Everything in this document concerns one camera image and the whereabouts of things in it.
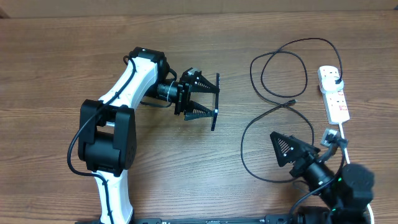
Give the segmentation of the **black Samsung smartphone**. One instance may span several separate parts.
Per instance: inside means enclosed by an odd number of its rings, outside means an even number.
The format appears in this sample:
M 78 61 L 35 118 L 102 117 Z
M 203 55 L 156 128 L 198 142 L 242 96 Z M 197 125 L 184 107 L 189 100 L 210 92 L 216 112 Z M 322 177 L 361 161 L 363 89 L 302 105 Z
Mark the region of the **black Samsung smartphone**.
M 211 122 L 211 131 L 215 130 L 216 120 L 218 117 L 219 112 L 219 96 L 220 96 L 220 74 L 216 74 L 216 90 L 217 92 L 214 94 L 213 97 L 213 116 Z

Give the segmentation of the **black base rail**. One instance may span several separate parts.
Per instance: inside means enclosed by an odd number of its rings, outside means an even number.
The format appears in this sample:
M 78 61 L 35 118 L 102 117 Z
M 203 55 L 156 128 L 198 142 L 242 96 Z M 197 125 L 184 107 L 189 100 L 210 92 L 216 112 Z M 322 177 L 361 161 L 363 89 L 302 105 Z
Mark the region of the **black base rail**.
M 137 218 L 129 224 L 289 224 L 288 215 L 266 215 L 259 218 L 210 218 L 210 219 L 171 219 Z

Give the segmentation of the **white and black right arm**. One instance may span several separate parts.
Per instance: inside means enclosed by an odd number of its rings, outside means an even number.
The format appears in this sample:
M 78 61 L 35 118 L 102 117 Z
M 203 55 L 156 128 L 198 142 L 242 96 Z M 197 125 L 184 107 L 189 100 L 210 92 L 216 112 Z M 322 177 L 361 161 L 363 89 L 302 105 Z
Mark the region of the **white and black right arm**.
M 287 223 L 370 223 L 365 211 L 373 200 L 374 174 L 361 164 L 346 162 L 345 154 L 336 172 L 326 165 L 348 140 L 339 131 L 326 129 L 320 149 L 294 136 L 272 132 L 270 138 L 278 165 L 293 164 L 290 175 L 303 178 L 309 193 L 299 199 L 285 216 Z

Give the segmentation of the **white charger adapter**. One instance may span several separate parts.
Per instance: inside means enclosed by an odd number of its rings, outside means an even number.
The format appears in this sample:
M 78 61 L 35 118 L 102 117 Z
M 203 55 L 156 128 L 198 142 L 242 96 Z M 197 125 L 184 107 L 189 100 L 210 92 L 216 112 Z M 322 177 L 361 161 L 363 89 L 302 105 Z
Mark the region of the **white charger adapter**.
M 344 81 L 338 77 L 324 77 L 320 79 L 320 91 L 324 94 L 340 91 L 344 88 Z

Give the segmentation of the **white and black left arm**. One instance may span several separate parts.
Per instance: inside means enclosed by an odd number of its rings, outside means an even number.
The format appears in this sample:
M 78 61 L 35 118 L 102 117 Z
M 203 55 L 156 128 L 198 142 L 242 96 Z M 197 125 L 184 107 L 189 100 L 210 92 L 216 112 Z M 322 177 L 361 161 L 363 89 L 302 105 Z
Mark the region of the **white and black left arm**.
M 94 177 L 101 201 L 97 223 L 134 223 L 129 199 L 128 170 L 137 149 L 135 112 L 143 97 L 174 105 L 186 121 L 219 112 L 220 75 L 208 81 L 197 68 L 181 77 L 170 68 L 163 52 L 136 47 L 123 58 L 126 69 L 98 100 L 85 100 L 80 125 L 67 152 L 67 164 L 77 175 Z

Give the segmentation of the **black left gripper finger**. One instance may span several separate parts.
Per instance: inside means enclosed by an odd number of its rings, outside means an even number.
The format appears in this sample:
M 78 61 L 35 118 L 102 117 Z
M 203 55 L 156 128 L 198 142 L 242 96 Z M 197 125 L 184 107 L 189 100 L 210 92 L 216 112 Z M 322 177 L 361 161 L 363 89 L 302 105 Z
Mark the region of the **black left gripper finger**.
M 188 73 L 188 90 L 197 93 L 219 93 L 220 89 L 208 81 L 201 72 Z
M 218 104 L 216 103 L 215 108 L 211 110 L 195 101 L 190 101 L 184 112 L 184 116 L 185 121 L 207 117 L 211 117 L 213 121 L 216 121 L 218 116 Z

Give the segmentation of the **white power strip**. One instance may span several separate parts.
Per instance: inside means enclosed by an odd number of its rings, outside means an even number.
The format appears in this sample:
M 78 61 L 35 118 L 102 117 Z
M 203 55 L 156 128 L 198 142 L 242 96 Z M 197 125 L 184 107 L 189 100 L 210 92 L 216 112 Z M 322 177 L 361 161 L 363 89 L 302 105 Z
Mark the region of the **white power strip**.
M 321 66 L 317 73 L 319 83 L 321 76 L 340 78 L 338 69 L 330 65 Z M 333 93 L 322 93 L 322 97 L 329 124 L 343 124 L 350 119 L 343 89 Z

